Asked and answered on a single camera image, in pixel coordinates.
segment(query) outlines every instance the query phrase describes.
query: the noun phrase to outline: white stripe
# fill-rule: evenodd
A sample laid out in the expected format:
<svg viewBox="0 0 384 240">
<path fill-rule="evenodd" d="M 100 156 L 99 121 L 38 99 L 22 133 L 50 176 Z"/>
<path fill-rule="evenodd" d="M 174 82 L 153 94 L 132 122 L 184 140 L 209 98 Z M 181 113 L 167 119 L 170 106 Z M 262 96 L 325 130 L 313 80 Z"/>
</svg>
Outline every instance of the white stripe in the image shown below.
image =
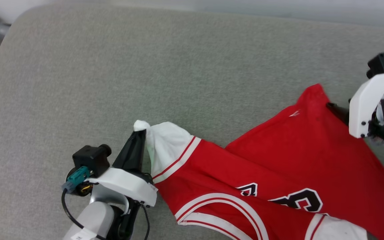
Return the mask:
<svg viewBox="0 0 384 240">
<path fill-rule="evenodd" d="M 199 222 L 203 222 L 203 223 L 188 222 L 188 221 L 199 221 Z M 215 228 L 213 226 L 207 225 L 206 223 L 218 226 L 219 228 L 224 229 L 225 231 L 222 231 L 219 228 Z M 184 218 L 183 221 L 179 223 L 179 225 L 197 225 L 197 226 L 201 226 L 201 227 L 205 227 L 205 228 L 209 228 L 209 229 L 218 231 L 218 232 L 220 232 L 220 233 L 222 233 L 222 234 L 224 234 L 224 235 L 226 235 L 226 236 L 228 236 L 234 240 L 236 240 L 236 238 L 234 238 L 233 236 L 237 237 L 240 240 L 252 240 L 251 237 L 249 237 L 247 234 L 245 234 L 243 231 L 241 231 L 241 229 L 234 226 L 232 223 L 230 223 L 224 219 L 221 219 L 220 217 L 216 217 L 216 216 L 209 215 L 209 214 L 191 213 L 186 218 Z"/>
<path fill-rule="evenodd" d="M 206 200 L 212 199 L 212 198 L 221 198 L 221 199 L 206 201 Z M 216 203 L 216 202 L 217 203 L 226 203 L 226 204 L 229 204 L 229 205 L 235 207 L 236 209 L 238 209 L 250 221 L 251 225 L 253 226 L 254 230 L 256 231 L 256 234 L 257 234 L 257 237 L 259 240 L 268 240 L 269 239 L 268 232 L 266 231 L 265 225 L 263 224 L 262 219 L 256 213 L 256 211 L 248 203 L 244 202 L 243 200 L 241 200 L 237 197 L 234 197 L 232 195 L 225 194 L 225 193 L 205 194 L 205 195 L 202 195 L 202 196 L 186 203 L 182 208 L 180 208 L 179 211 L 177 211 L 176 214 L 174 214 L 174 216 L 177 219 L 177 223 L 180 224 L 180 222 L 182 222 L 189 214 L 193 213 L 193 211 L 195 211 L 196 209 L 198 209 L 204 205 L 207 205 L 210 203 Z"/>
<path fill-rule="evenodd" d="M 295 111 L 294 112 L 294 114 L 291 114 L 289 117 L 295 117 L 295 116 L 297 116 L 297 115 L 299 115 L 300 113 L 299 113 L 299 111 L 297 110 L 297 111 Z"/>
<path fill-rule="evenodd" d="M 308 230 L 306 231 L 304 240 L 311 240 L 312 233 L 314 233 L 314 229 L 317 227 L 318 223 L 320 222 L 321 217 L 323 217 L 321 214 L 314 215 L 311 222 L 309 223 Z"/>
<path fill-rule="evenodd" d="M 186 150 L 185 154 L 183 154 L 182 158 L 175 163 L 173 166 L 171 166 L 166 172 L 163 173 L 163 175 L 157 176 L 153 179 L 154 183 L 159 183 L 167 179 L 169 176 L 171 176 L 174 172 L 176 172 L 180 167 L 183 166 L 183 164 L 188 161 L 189 157 L 192 155 L 192 153 L 195 151 L 198 144 L 201 142 L 201 138 L 195 137 L 195 139 L 192 141 L 189 148 Z"/>
</svg>

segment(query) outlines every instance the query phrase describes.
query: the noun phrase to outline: jersey number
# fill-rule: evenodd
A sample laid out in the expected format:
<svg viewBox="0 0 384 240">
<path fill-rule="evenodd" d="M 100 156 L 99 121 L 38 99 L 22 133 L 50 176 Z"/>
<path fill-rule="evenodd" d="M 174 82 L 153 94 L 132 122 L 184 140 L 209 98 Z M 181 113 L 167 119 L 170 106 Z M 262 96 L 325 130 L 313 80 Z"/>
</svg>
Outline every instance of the jersey number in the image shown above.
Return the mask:
<svg viewBox="0 0 384 240">
<path fill-rule="evenodd" d="M 241 190 L 241 195 L 243 196 L 257 196 L 257 184 L 254 182 L 237 187 L 237 189 Z"/>
<path fill-rule="evenodd" d="M 288 206 L 290 208 L 302 208 L 299 202 L 306 201 L 306 206 L 303 208 L 308 212 L 319 212 L 323 206 L 320 196 L 315 190 L 305 188 L 295 193 L 290 193 L 287 196 L 269 200 L 270 202 Z"/>
</svg>

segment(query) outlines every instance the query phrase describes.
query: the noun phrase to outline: black cable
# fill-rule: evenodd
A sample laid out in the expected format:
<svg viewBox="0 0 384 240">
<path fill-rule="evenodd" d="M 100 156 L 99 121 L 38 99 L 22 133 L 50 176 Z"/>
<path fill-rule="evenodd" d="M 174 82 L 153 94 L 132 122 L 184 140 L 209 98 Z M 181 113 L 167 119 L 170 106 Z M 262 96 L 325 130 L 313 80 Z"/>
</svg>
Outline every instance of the black cable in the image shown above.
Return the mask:
<svg viewBox="0 0 384 240">
<path fill-rule="evenodd" d="M 65 188 L 64 190 L 63 190 L 63 193 L 61 194 L 61 204 L 62 204 L 62 206 L 63 206 L 63 210 L 64 210 L 64 212 L 66 213 L 66 215 L 69 217 L 69 219 L 73 222 L 73 223 L 75 223 L 75 225 L 77 225 L 79 228 L 81 228 L 81 229 L 83 229 L 84 228 L 84 226 L 81 224 L 81 223 L 79 223 L 73 216 L 72 216 L 72 214 L 70 214 L 70 212 L 69 212 L 69 210 L 67 209 L 67 206 L 66 206 L 66 193 L 67 193 L 67 189 Z M 102 237 L 102 236 L 100 236 L 100 235 L 97 235 L 96 236 L 98 239 L 100 239 L 100 240 L 107 240 L 106 238 L 104 238 L 104 237 Z"/>
<path fill-rule="evenodd" d="M 147 240 L 149 236 L 149 231 L 151 230 L 151 224 L 149 223 L 148 213 L 146 212 L 145 206 L 143 205 L 140 205 L 140 206 L 143 208 L 143 211 L 145 211 L 146 222 L 148 222 L 148 230 L 146 231 L 146 236 L 145 236 L 145 240 Z"/>
</svg>

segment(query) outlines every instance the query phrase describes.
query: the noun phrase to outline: white logo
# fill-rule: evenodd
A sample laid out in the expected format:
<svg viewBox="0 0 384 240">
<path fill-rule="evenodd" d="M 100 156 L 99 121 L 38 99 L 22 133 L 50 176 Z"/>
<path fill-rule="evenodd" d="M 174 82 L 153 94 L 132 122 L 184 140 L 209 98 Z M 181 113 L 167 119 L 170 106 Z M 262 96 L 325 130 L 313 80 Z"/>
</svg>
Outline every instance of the white logo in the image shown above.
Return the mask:
<svg viewBox="0 0 384 240">
<path fill-rule="evenodd" d="M 298 110 L 295 111 L 294 114 L 291 114 L 289 117 L 295 117 L 295 116 L 297 116 L 297 115 L 299 115 L 299 111 L 298 111 Z"/>
</svg>

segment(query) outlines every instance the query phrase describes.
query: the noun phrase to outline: white label sticker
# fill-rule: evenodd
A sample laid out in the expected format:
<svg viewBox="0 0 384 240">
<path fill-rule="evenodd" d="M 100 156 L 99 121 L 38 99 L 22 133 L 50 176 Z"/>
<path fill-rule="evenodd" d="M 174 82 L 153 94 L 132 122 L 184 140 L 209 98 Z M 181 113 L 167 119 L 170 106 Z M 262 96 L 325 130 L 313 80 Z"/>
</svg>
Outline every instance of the white label sticker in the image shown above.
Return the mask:
<svg viewBox="0 0 384 240">
<path fill-rule="evenodd" d="M 92 231 L 83 228 L 79 233 L 73 235 L 70 239 L 72 240 L 91 240 L 93 238 L 97 237 L 96 233 L 93 233 Z"/>
</svg>

